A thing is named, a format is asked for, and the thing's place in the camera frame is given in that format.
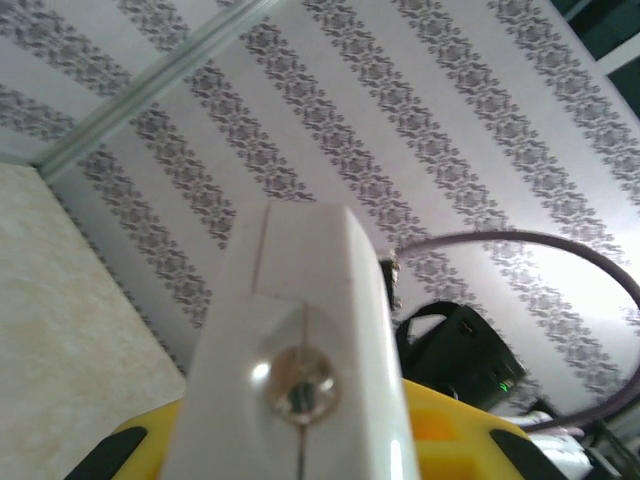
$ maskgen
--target black device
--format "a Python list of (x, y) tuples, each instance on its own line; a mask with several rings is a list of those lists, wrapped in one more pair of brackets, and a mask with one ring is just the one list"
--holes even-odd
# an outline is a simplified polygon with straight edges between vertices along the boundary
[[(443, 315), (429, 332), (409, 342), (414, 319)], [(500, 335), (473, 308), (454, 302), (426, 305), (396, 329), (402, 376), (481, 410), (505, 400), (525, 376)]]

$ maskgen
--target metal screw head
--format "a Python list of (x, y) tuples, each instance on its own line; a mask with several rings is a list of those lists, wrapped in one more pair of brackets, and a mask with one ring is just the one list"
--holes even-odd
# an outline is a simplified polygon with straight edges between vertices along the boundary
[(329, 359), (313, 347), (291, 347), (271, 363), (267, 398), (282, 418), (297, 426), (315, 423), (338, 401), (338, 382)]

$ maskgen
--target yellow plastic part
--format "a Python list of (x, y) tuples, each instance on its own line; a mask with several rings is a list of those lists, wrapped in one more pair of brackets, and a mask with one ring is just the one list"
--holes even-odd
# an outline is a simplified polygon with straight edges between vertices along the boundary
[[(416, 453), (423, 479), (522, 480), (493, 442), (489, 432), (500, 428), (523, 438), (515, 425), (415, 383), (404, 381)], [(180, 401), (134, 417), (113, 433), (130, 427), (147, 436), (114, 480), (156, 480), (164, 462)]]
[(416, 455), (423, 479), (522, 480), (489, 432), (520, 428), (421, 385), (404, 381)]

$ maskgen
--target black strap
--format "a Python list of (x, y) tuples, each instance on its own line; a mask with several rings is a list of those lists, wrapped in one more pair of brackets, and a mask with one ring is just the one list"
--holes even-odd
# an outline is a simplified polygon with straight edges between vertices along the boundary
[(407, 361), (411, 357), (411, 344), (409, 343), (409, 330), (411, 322), (414, 318), (427, 317), (429, 315), (444, 315), (449, 318), (453, 315), (460, 305), (455, 302), (447, 302), (444, 300), (430, 303), (420, 307), (413, 315), (404, 320), (398, 328), (396, 328), (396, 346), (398, 348), (398, 356), (400, 357), (400, 366), (402, 370), (408, 367)]

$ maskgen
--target wire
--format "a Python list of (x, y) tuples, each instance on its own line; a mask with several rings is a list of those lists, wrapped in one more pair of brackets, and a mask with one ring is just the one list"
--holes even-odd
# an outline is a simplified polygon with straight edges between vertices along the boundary
[[(396, 255), (398, 259), (411, 257), (419, 252), (427, 249), (445, 247), (449, 245), (456, 245), (459, 243), (469, 242), (488, 242), (488, 241), (509, 241), (509, 242), (527, 242), (537, 243), (539, 245), (545, 245), (548, 247), (564, 250), (565, 252), (573, 253), (578, 257), (592, 263), (597, 266), (615, 281), (617, 281), (622, 288), (631, 296), (633, 302), (640, 310), (640, 286), (636, 281), (619, 267), (615, 262), (608, 259), (604, 255), (592, 250), (591, 248), (581, 243), (573, 242), (562, 237), (555, 235), (548, 235), (545, 233), (529, 232), (524, 230), (505, 230), (505, 231), (492, 231), (492, 232), (465, 232), (454, 233), (451, 235), (443, 235), (439, 237), (432, 237), (426, 240), (420, 240), (414, 243), (410, 243), (405, 246), (401, 246), (397, 249)], [(625, 407), (636, 396), (640, 394), (640, 365), (636, 368), (629, 381), (618, 392), (613, 394), (610, 398), (605, 400), (602, 404), (595, 407), (586, 408), (571, 415), (564, 417), (554, 418), (552, 420), (538, 423), (536, 425), (530, 425), (523, 427), (523, 430), (528, 433), (538, 432), (542, 430), (549, 430), (557, 427), (582, 427), (593, 421), (600, 420), (607, 415), (616, 413), (621, 408)]]

